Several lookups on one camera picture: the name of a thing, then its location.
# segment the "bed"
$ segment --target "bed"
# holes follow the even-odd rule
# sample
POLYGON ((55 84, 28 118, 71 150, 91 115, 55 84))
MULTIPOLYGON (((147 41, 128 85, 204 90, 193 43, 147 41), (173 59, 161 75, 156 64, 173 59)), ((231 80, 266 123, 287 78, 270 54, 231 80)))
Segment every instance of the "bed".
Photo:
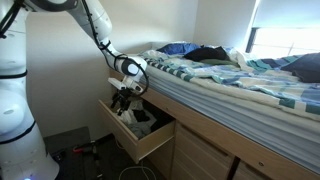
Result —
POLYGON ((159 50, 163 45, 153 44, 151 50, 140 54, 148 63, 152 89, 319 177, 320 84, 301 82, 301 77, 281 70, 301 56, 258 59, 223 47, 231 64, 215 61, 212 65, 185 58, 203 46, 188 46, 183 53, 170 54, 159 50))

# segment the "bed platform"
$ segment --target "bed platform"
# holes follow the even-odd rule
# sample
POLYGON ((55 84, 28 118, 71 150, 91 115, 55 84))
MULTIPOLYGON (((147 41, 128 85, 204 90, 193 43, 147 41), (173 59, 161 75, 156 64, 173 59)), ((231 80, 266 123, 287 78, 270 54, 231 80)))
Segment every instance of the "bed platform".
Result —
MULTIPOLYGON (((150 88, 143 99, 173 116, 175 131, 158 143, 162 150, 141 157, 165 169, 168 179, 320 179, 319 115, 212 91, 154 62, 146 72, 150 88)), ((110 76, 121 79, 114 71, 110 76)))

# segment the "wooden bed frame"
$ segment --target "wooden bed frame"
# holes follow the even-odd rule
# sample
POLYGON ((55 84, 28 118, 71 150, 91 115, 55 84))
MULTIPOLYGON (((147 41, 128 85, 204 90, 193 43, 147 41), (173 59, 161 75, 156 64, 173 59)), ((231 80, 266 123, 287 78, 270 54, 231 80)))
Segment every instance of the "wooden bed frame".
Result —
MULTIPOLYGON (((110 77, 115 77, 117 79, 122 78, 122 76, 119 73, 113 70, 111 70, 110 72, 110 77)), ((196 172, 192 172, 193 167, 188 168, 186 167, 186 164, 183 165, 184 158, 179 157, 179 153, 181 153, 180 151, 184 151, 183 149, 187 150, 189 148, 187 145, 184 148, 183 144, 181 143, 180 144, 182 147, 179 147, 179 134, 181 136, 180 139, 182 140, 192 139, 191 136, 194 136, 195 138, 204 142, 202 143, 204 145, 203 147, 213 147, 214 149, 221 151, 222 154, 224 153, 228 156, 228 163, 222 163, 224 164, 224 166, 226 166, 227 171, 223 176, 220 176, 218 179, 236 179, 235 177, 242 177, 239 175, 238 172, 240 167, 239 164, 246 164, 247 167, 250 167, 249 170, 251 169, 255 171, 258 175, 261 173, 261 176, 259 175, 259 178, 261 179, 320 179, 319 174, 314 173, 313 171, 310 171, 302 167, 301 165, 287 159, 286 157, 283 157, 277 154, 276 152, 261 146, 260 144, 242 136, 241 134, 219 124, 215 120, 210 119, 184 106, 183 104, 180 104, 168 98, 167 96, 157 92, 156 90, 149 88, 147 93, 145 93, 142 96, 142 98, 152 103, 159 109, 170 114, 176 119, 176 128, 174 132, 174 137, 176 138, 173 138, 171 141, 169 141, 169 143, 167 143, 167 145, 164 145, 164 147, 167 148, 167 150, 161 150, 160 155, 158 155, 159 158, 169 158, 166 161, 165 165, 160 165, 159 167, 161 169, 166 169, 163 173, 165 174, 165 177, 167 177, 168 179, 177 179, 178 177, 185 179, 192 179, 189 177, 193 177, 193 179, 199 179, 199 177, 194 175, 196 174, 196 172), (191 134, 186 135, 186 137, 190 136, 190 138, 183 137, 184 134, 186 134, 186 132, 191 134)), ((190 141, 190 143, 194 144, 195 148, 202 147, 195 141, 190 141)), ((199 150, 204 151, 201 152, 201 154, 204 154, 208 157, 214 154, 211 152, 211 150, 208 150, 207 148, 202 148, 199 150)), ((157 152, 151 153, 148 157, 150 157, 152 161, 159 161, 159 159, 156 158, 157 155, 154 155, 156 153, 157 152)), ((183 152, 182 154, 188 161, 193 162, 194 164, 200 163, 200 165, 195 166, 201 166, 201 162, 198 162, 198 159, 196 159, 201 159, 201 157, 192 158, 188 155, 187 152, 183 152)), ((205 162, 203 164, 204 165, 202 166, 208 166, 208 164, 210 164, 210 161, 205 162)), ((208 173, 208 177, 213 176, 210 174, 211 172, 209 171, 212 170, 212 172, 215 172, 215 169, 212 168, 211 170, 207 171, 205 170, 206 167, 200 167, 200 169, 204 169, 204 171, 208 173)))

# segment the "open drawer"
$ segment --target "open drawer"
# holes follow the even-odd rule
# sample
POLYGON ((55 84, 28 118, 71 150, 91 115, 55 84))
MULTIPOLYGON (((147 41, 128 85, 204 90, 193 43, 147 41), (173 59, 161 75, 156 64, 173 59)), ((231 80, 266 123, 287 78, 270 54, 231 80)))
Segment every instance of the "open drawer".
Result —
POLYGON ((174 136, 174 121, 172 121, 142 139, 138 139, 117 117, 115 113, 116 108, 110 109, 110 104, 104 103, 101 100, 99 100, 99 104, 104 122, 110 132, 121 143, 135 163, 139 163, 141 159, 174 136))

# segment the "white wall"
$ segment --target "white wall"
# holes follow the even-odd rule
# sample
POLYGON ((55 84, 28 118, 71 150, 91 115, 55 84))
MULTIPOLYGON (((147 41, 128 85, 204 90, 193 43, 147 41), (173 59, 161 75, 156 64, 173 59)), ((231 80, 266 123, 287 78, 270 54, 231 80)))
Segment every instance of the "white wall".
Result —
MULTIPOLYGON (((138 53, 151 41, 192 41, 198 0, 101 0, 113 22, 116 49, 138 53)), ((88 126, 92 139, 108 132, 97 100, 110 99, 108 68, 93 41, 67 13, 27 19, 27 91, 43 136, 88 126)))
POLYGON ((194 42, 244 50, 256 0, 199 0, 194 42))

